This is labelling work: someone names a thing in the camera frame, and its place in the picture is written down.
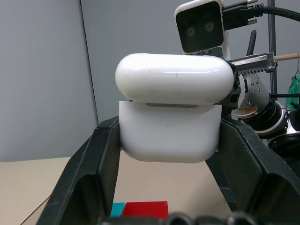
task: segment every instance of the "beige tabletop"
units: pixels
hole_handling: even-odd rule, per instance
[[[0,224],[22,224],[51,194],[68,160],[0,162]],[[122,152],[114,202],[142,201],[168,201],[169,212],[191,216],[230,214],[205,162],[140,162]]]

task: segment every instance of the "camera lens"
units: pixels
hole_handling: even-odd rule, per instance
[[[187,29],[187,36],[192,37],[195,34],[195,29],[190,27]]]
[[[207,32],[212,32],[215,28],[214,23],[212,22],[207,22],[204,27]]]

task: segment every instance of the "black cable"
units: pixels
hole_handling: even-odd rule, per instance
[[[246,56],[253,55],[254,46],[256,41],[256,30],[253,30],[250,35],[249,45]]]
[[[262,12],[265,14],[278,15],[300,22],[300,13],[278,7],[264,6]]]
[[[300,98],[300,94],[270,94],[271,98]]]

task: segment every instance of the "metal pole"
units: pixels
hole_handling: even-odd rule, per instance
[[[268,6],[275,7],[275,0],[268,0]],[[276,31],[275,31],[275,15],[268,17],[269,24],[269,51],[276,55]],[[271,76],[271,94],[277,94],[277,71],[270,74]]]

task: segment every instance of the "camera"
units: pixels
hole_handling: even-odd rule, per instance
[[[224,43],[222,2],[194,0],[175,10],[175,21],[185,53],[195,53]]]

